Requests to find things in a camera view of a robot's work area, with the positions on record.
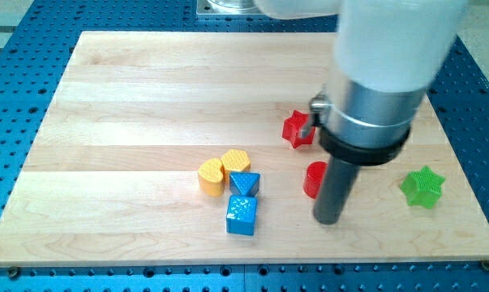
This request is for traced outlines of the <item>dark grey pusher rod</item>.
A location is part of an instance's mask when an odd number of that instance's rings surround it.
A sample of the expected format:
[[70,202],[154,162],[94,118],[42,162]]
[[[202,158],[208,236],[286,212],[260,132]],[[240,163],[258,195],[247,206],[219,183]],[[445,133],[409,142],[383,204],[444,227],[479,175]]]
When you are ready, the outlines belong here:
[[330,157],[313,207],[319,223],[333,225],[339,221],[359,170],[358,165]]

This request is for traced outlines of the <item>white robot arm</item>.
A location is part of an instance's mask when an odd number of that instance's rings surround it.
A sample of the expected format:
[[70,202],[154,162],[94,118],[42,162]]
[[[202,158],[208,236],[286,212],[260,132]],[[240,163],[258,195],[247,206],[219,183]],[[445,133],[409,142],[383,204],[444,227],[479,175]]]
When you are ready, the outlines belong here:
[[335,68],[311,99],[300,134],[329,153],[314,218],[338,222],[359,170],[395,158],[457,34],[462,0],[256,0],[274,19],[336,15]]

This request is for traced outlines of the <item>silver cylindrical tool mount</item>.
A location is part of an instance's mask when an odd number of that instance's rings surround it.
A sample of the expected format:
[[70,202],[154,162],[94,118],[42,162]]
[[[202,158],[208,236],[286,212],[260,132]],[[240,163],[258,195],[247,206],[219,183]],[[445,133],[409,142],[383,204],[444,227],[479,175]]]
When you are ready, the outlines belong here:
[[383,165],[401,152],[425,89],[384,92],[365,87],[340,71],[329,74],[309,102],[301,137],[320,129],[320,146],[353,165]]

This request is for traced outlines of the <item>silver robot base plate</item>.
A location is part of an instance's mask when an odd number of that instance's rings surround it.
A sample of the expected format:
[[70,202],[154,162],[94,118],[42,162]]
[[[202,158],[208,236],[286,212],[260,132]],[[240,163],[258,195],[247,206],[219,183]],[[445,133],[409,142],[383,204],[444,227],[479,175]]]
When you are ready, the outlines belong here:
[[260,15],[252,0],[197,0],[197,15]]

